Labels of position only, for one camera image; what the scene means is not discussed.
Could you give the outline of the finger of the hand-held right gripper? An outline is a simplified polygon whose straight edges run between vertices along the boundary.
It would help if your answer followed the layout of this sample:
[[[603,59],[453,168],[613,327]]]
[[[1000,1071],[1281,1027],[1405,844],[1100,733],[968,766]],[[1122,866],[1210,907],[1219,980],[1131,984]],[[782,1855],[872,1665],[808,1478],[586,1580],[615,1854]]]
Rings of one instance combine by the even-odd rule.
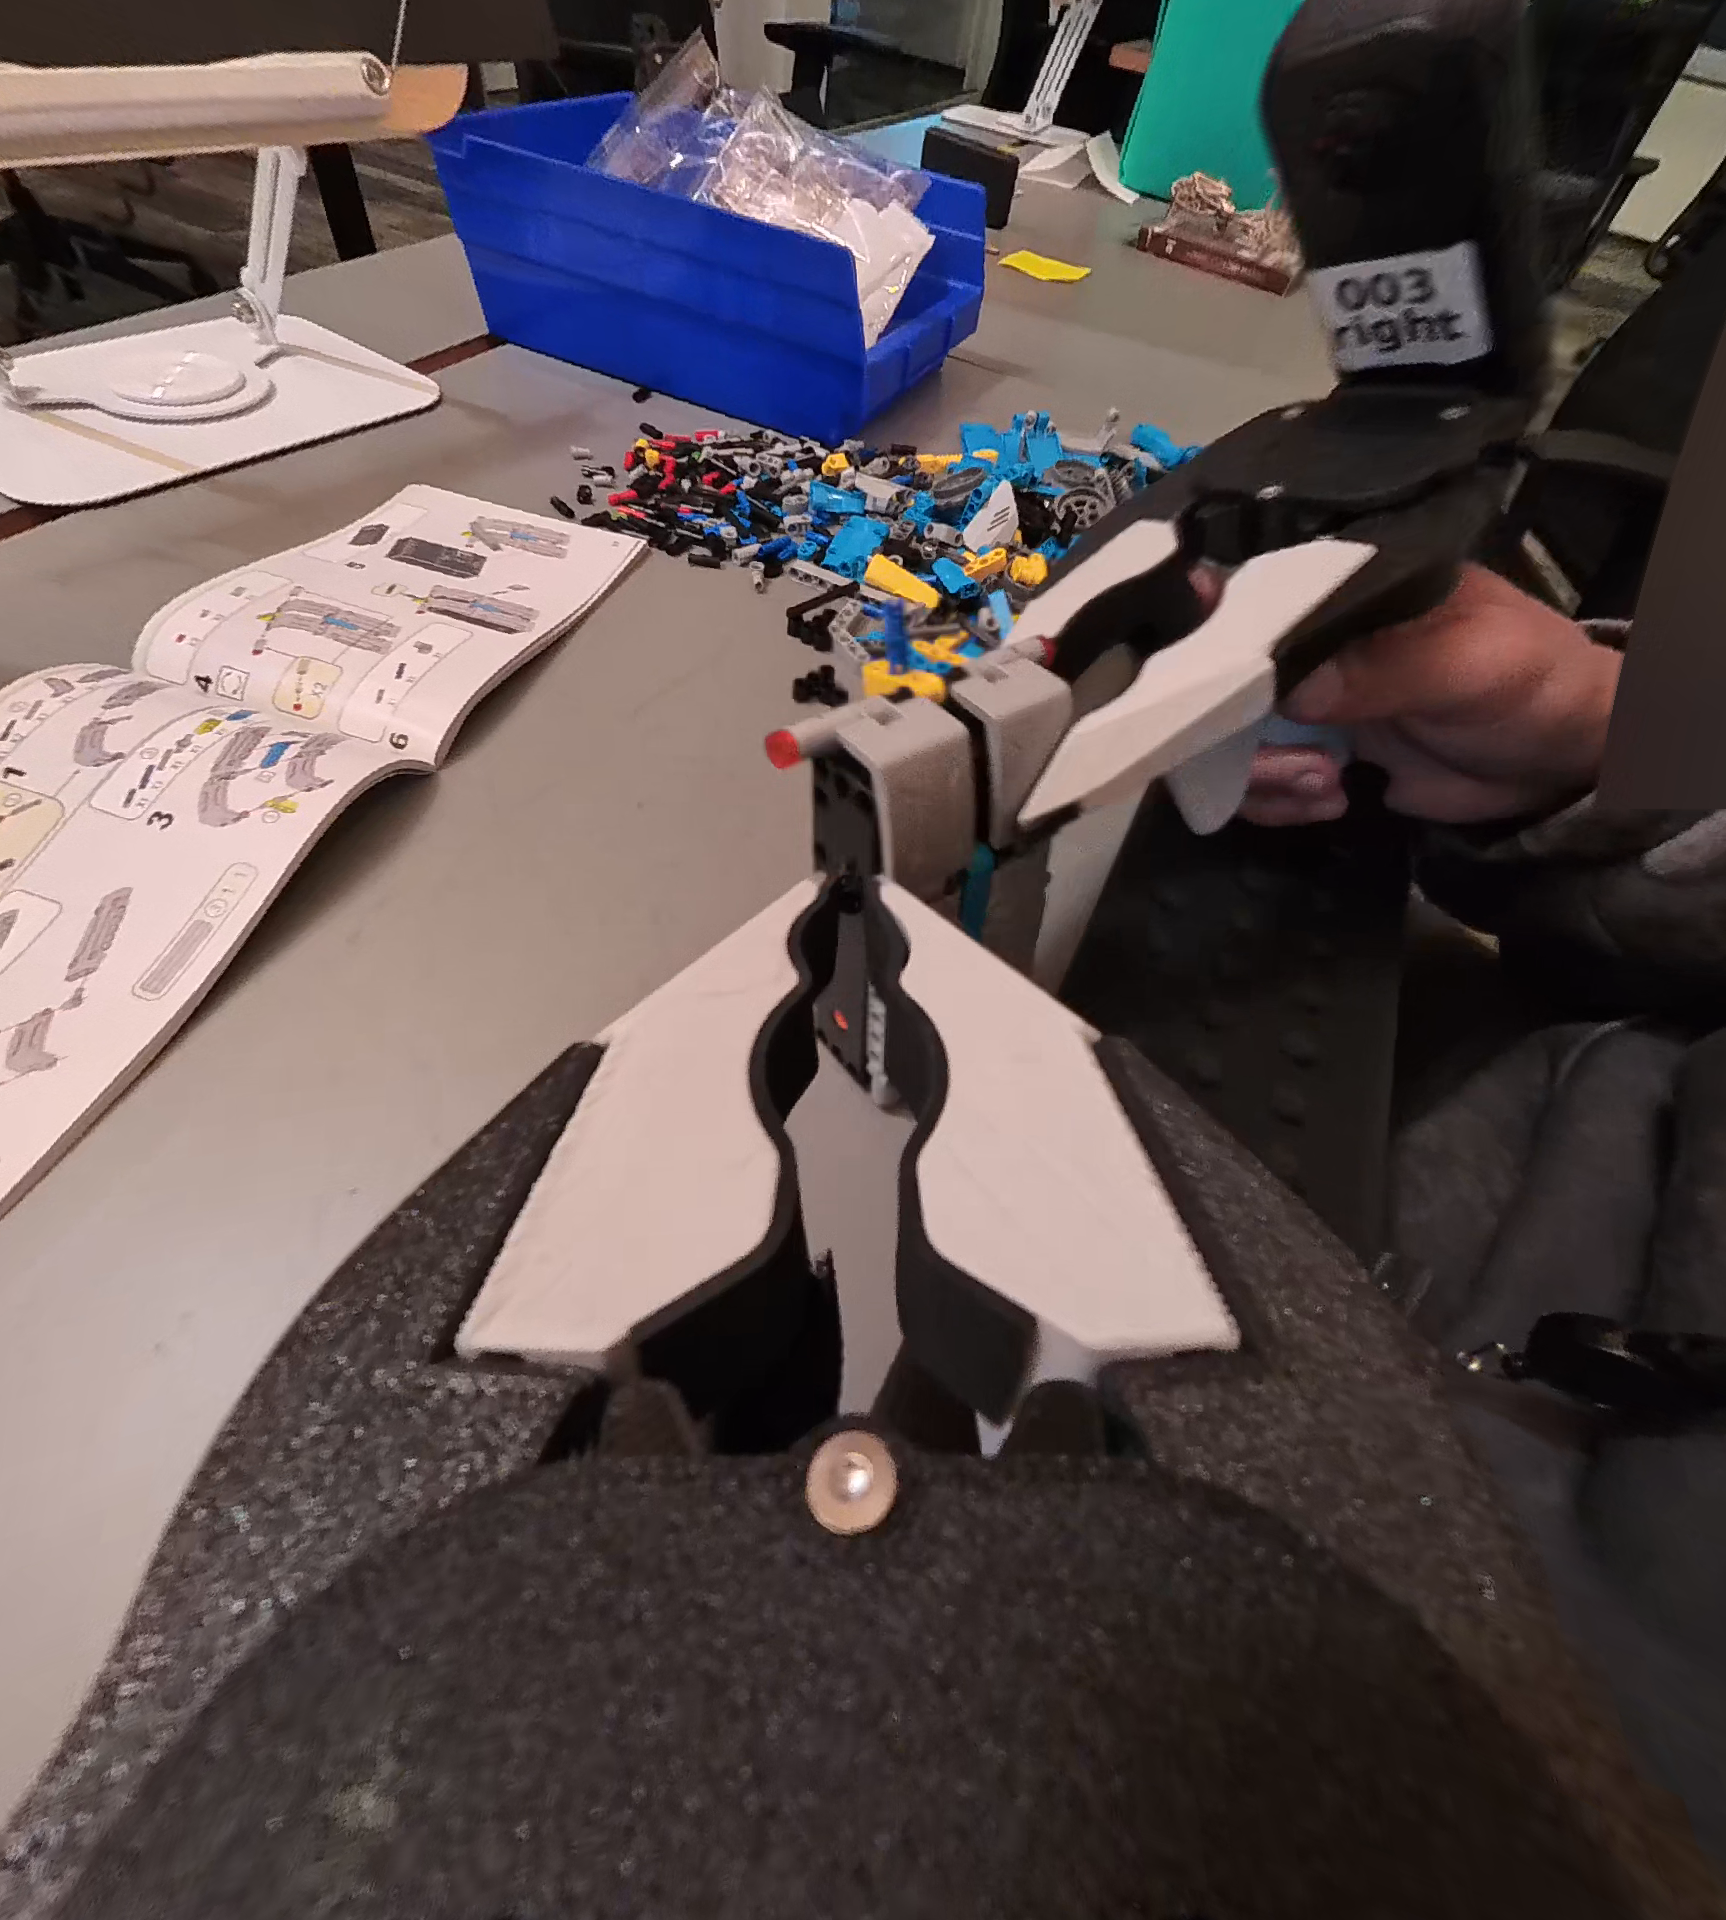
[[[1177,524],[1138,517],[1019,612],[1019,654],[1042,664],[1095,664],[1128,648],[1145,660],[1202,623],[1203,599]]]
[[[1116,699],[1064,733],[1017,808],[1017,828],[1136,799],[1155,779],[1185,828],[1224,828],[1244,804],[1277,702],[1277,643],[1373,554],[1362,540],[1323,537],[1240,564],[1193,632],[1143,660]]]

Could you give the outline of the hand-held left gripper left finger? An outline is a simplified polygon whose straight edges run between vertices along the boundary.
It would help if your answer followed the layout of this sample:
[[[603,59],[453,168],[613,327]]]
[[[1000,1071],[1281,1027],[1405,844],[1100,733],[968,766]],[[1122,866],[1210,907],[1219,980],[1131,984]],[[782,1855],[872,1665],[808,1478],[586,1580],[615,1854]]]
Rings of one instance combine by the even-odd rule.
[[[796,1198],[785,1120],[820,1067],[790,939],[822,894],[797,880],[597,1032],[458,1356],[612,1366],[760,1252]]]

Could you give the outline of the white stand with wooden board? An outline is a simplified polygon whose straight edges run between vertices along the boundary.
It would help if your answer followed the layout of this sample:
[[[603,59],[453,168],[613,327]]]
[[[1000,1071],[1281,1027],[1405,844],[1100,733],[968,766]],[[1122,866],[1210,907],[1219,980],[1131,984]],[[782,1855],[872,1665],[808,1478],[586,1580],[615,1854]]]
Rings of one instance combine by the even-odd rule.
[[[23,354],[0,348],[0,495],[78,510],[427,411],[441,388],[284,313],[306,149],[435,131],[462,64],[369,51],[186,64],[0,59],[0,172],[252,151],[228,313]]]
[[[1113,64],[1104,13],[1101,2],[1002,4],[981,95],[944,108],[939,126],[978,151],[1012,160],[1022,181],[1093,186],[1133,203],[1113,122],[1136,74]]]

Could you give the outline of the grey black toy brick assembly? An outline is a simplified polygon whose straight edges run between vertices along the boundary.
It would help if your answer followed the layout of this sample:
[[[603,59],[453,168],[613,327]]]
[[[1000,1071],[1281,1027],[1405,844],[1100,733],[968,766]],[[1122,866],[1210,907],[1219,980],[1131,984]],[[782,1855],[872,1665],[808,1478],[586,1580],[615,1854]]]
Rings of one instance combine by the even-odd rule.
[[[774,766],[809,770],[809,894],[784,932],[790,1046],[824,1043],[920,1133],[944,1102],[944,1046],[896,985],[917,935],[893,932],[876,894],[901,888],[1034,973],[1055,825],[1022,811],[1072,722],[1072,686],[1035,649],[1002,646],[763,740]]]

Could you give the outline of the pile of small toy pieces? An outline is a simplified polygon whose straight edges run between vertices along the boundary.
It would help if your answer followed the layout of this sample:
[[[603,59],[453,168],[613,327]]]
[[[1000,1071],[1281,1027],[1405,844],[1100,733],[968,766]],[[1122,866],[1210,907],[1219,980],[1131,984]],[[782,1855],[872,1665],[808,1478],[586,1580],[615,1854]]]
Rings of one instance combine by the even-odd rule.
[[[963,421],[939,450],[641,421],[613,458],[574,446],[571,491],[550,510],[696,569],[737,569],[757,593],[802,588],[784,623],[818,664],[791,697],[837,707],[884,670],[889,623],[917,670],[991,652],[1082,534],[1199,453],[1113,411],[1090,436],[1042,409]]]

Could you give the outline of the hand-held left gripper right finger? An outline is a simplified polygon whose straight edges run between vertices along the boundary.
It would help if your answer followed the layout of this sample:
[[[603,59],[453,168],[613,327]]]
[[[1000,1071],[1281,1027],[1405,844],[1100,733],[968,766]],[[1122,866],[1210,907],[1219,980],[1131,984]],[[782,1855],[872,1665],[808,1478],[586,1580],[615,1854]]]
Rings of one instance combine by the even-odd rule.
[[[1241,1332],[1087,1020],[878,882],[906,1356],[986,1427],[1048,1379],[1233,1354]]]

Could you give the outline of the instruction booklet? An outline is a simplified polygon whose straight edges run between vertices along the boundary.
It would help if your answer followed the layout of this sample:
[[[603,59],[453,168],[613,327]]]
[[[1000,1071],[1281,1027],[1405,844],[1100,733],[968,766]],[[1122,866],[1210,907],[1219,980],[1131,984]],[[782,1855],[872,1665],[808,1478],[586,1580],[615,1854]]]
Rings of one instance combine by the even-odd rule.
[[[0,1217],[152,1064],[321,833],[429,775],[646,556],[406,485],[0,688]]]

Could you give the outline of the person's right forearm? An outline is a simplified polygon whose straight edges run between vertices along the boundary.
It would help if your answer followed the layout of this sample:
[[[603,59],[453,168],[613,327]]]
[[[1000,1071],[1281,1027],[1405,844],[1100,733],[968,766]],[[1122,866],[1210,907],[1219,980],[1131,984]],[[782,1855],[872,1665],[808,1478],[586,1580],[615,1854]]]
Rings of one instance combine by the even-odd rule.
[[[1563,1015],[1726,1021],[1726,808],[1609,805],[1427,825],[1424,895]]]

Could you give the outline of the dark panel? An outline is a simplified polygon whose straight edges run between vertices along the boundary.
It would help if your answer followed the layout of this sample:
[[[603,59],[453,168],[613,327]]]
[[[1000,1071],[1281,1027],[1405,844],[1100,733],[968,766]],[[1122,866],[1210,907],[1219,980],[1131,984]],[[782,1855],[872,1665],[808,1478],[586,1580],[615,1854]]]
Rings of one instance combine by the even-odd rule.
[[[545,2],[0,2],[0,61],[203,64],[285,51],[550,61],[557,34]]]

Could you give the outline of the green plastic bin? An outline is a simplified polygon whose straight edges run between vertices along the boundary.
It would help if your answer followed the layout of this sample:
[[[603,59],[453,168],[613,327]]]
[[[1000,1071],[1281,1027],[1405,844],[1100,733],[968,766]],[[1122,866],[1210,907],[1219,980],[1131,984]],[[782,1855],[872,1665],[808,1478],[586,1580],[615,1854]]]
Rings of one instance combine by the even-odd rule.
[[[1238,209],[1275,194],[1260,88],[1297,2],[1164,2],[1118,155],[1118,179],[1165,201],[1177,179],[1226,184]]]

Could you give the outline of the small wooden model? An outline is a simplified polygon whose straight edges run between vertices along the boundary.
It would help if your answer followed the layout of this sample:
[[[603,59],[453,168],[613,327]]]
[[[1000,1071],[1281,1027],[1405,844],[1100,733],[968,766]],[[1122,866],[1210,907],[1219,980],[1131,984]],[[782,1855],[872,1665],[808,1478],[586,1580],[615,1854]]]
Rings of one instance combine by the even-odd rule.
[[[1238,205],[1230,184],[1202,169],[1171,184],[1161,216],[1138,227],[1133,246],[1277,298],[1295,292],[1305,272],[1297,227],[1277,200]]]

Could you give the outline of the person's right hand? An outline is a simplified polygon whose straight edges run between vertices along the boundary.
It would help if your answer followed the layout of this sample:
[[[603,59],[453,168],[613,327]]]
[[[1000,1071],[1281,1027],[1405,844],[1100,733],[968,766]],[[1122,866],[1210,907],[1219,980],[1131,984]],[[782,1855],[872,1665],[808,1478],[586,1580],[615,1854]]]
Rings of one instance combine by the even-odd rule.
[[[1547,816],[1596,787],[1623,654],[1477,564],[1429,612],[1360,636],[1279,704],[1240,805],[1260,825],[1337,819],[1345,770],[1441,825]]]

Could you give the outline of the clear plastic bags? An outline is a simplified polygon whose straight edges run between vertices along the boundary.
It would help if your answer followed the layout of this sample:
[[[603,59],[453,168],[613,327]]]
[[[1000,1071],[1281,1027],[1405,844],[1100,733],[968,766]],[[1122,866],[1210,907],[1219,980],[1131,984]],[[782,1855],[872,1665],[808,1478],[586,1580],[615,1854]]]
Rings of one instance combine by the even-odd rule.
[[[876,348],[934,247],[930,178],[809,126],[765,88],[726,84],[701,29],[666,45],[586,157],[607,179],[829,241],[849,256],[860,339]]]

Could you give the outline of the blue plastic bin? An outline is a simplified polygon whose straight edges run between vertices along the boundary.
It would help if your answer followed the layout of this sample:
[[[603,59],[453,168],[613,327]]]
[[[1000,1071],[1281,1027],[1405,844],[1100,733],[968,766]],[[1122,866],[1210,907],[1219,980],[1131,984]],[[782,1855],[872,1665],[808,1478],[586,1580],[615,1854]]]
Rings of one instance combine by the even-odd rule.
[[[599,173],[612,91],[460,114],[427,148],[491,336],[731,420],[860,437],[979,319],[986,198],[930,175],[934,235],[866,346],[849,252]]]

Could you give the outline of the small black box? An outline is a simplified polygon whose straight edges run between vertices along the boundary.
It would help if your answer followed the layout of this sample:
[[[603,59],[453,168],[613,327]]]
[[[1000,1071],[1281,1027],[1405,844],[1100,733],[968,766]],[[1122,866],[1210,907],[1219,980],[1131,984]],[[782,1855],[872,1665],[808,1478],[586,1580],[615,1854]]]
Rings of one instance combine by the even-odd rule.
[[[1028,141],[1016,135],[935,117],[922,134],[920,168],[935,179],[976,186],[983,227],[1000,232],[1012,219],[1026,154]]]

